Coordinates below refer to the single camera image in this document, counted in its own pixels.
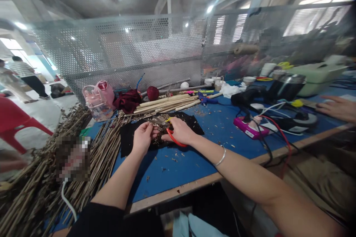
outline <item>hand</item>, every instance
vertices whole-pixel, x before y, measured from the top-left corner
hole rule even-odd
[[[151,140],[156,138],[158,133],[158,127],[153,127],[152,123],[145,122],[141,124],[135,130],[135,134],[133,136],[132,152],[139,153],[143,156],[147,154]]]
[[[325,102],[317,104],[316,111],[327,114],[331,117],[356,123],[356,103],[338,96],[321,96],[324,99],[330,99],[335,102]]]
[[[189,128],[189,126],[179,118],[173,117],[170,122],[173,125],[173,137],[182,144],[190,144],[197,137],[197,134]],[[172,141],[168,134],[162,135],[162,140]]]

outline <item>silver bracelet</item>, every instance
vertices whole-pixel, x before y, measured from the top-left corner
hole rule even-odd
[[[224,155],[222,156],[222,159],[219,161],[219,163],[216,163],[216,164],[214,164],[214,167],[217,167],[218,165],[220,165],[221,164],[221,162],[224,160],[224,158],[225,158],[225,155],[226,155],[226,149],[225,149],[225,147],[224,146],[221,146],[222,148],[224,148]]]

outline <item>blue tabletop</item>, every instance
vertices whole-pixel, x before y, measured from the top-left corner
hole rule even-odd
[[[351,90],[336,88],[329,88],[325,94],[336,96],[344,94],[356,95],[356,93]],[[230,99],[224,98],[223,96],[219,96],[217,99],[221,104],[231,104]],[[318,96],[309,98],[309,100],[316,102],[324,101]],[[266,154],[266,150],[258,140],[252,140],[233,124],[233,120],[238,111],[239,108],[237,107],[219,104],[208,104],[205,107],[196,105],[184,110],[188,115],[194,115],[196,117],[205,132],[204,137],[212,142],[220,143],[224,145],[225,148],[249,159]],[[293,143],[344,124],[342,121],[322,114],[317,114],[317,116],[319,123],[313,133],[304,134],[303,136],[286,134],[288,140]],[[95,123],[88,136],[95,138],[101,125],[102,123]],[[285,142],[274,136],[274,134],[267,136],[266,141],[272,151],[285,146]],[[113,173],[124,159],[125,158],[121,158],[120,154],[118,155]],[[128,202],[137,202],[146,197],[153,196],[216,172],[215,167],[191,147],[164,147],[156,151],[148,151],[138,170]]]

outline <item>wooden table edge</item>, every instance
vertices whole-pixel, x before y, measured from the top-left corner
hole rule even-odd
[[[293,143],[296,147],[298,148],[304,148],[310,144],[316,143],[317,141],[321,141],[323,139],[326,139],[327,137],[330,137],[334,134],[340,133],[342,131],[348,130],[350,128],[352,128],[354,125],[351,123],[345,124],[345,125],[341,125],[338,126],[336,128],[332,128],[330,130],[324,131],[322,133],[318,133],[314,136],[310,136],[304,140],[301,141],[297,141],[295,143]],[[277,158],[280,156],[283,156],[285,154],[287,154],[288,152],[288,148],[287,146],[281,147],[277,150],[274,150],[272,152],[273,157]],[[269,155],[268,154],[264,154],[261,156],[258,156],[256,158],[251,159],[253,162],[257,163],[257,164],[262,164],[264,162],[266,162],[269,159]],[[152,206],[155,206],[159,203],[165,202],[165,201],[170,201],[176,198],[179,198],[183,195],[188,194],[189,192],[193,191],[193,190],[197,190],[203,186],[218,182],[222,179],[222,175],[219,172],[216,172],[214,174],[211,174],[209,176],[200,178],[198,180],[192,181],[190,183],[186,183],[183,184],[181,186],[169,189],[167,191],[155,194],[153,196],[147,197],[145,199],[142,199],[138,202],[135,202],[133,204],[130,204],[126,207],[125,213],[126,215],[131,215],[133,213],[139,212],[141,210],[150,208]]]

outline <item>dark red fabric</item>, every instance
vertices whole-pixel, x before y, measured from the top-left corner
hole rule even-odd
[[[141,96],[136,89],[129,90],[127,93],[119,93],[119,98],[113,102],[113,105],[118,109],[122,109],[125,114],[131,114],[136,107],[142,102]]]

